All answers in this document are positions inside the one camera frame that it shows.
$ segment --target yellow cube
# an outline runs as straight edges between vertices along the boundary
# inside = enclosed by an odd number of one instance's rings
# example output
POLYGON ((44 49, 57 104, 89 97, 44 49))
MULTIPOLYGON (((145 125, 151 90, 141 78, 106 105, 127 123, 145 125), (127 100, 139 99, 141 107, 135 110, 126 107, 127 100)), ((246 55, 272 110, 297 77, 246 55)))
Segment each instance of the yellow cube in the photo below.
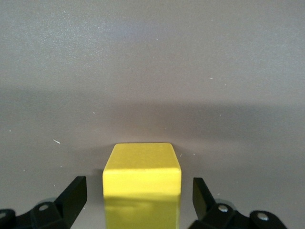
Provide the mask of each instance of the yellow cube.
POLYGON ((107 229, 178 229, 181 168, 169 143, 116 144, 103 172, 107 229))

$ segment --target block top face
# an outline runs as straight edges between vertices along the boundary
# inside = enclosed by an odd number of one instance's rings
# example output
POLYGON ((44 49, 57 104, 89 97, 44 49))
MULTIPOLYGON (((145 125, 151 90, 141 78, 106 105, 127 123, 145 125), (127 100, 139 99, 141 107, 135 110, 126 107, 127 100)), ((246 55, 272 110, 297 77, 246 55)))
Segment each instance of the block top face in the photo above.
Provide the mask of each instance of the block top face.
POLYGON ((181 170, 172 144, 120 143, 114 146, 105 171, 163 168, 181 170))

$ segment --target silver screw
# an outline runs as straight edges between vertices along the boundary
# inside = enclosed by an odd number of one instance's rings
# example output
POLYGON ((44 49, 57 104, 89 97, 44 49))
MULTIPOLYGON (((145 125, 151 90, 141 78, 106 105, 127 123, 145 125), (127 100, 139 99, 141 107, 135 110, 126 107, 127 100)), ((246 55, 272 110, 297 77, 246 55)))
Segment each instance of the silver screw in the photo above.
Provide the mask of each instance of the silver screw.
POLYGON ((259 212, 259 213, 257 214, 257 217, 258 217, 259 219, 263 220, 263 221, 268 221, 268 220, 269 220, 268 216, 267 216, 265 213, 263 213, 263 212, 259 212))
POLYGON ((5 212, 0 213, 0 219, 4 217, 6 217, 6 213, 5 212))
POLYGON ((219 205, 218 209, 222 212, 228 212, 229 211, 229 209, 225 205, 219 205))
POLYGON ((47 209, 48 207, 49 207, 49 206, 46 205, 46 204, 41 205, 41 206, 39 207, 39 211, 44 211, 44 210, 47 209))

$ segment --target gray tabletop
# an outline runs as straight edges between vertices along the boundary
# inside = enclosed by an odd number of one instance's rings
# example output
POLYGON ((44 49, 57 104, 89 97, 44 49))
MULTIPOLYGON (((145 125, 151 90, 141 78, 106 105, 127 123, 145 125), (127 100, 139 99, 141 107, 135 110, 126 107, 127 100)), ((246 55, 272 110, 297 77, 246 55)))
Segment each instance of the gray tabletop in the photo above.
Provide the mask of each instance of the gray tabletop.
POLYGON ((105 228, 120 142, 170 142, 242 214, 305 224, 305 2, 0 1, 0 208, 22 214, 86 175, 73 229, 105 228))

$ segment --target white scratch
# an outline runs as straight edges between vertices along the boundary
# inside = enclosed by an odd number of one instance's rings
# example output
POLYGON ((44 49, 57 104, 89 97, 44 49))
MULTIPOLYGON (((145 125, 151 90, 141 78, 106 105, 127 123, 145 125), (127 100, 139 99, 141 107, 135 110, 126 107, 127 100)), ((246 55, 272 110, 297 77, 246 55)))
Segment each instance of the white scratch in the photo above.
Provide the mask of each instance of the white scratch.
POLYGON ((60 142, 59 142, 59 141, 56 141, 55 139, 53 139, 53 141, 56 142, 56 143, 58 143, 58 144, 60 144, 60 142))

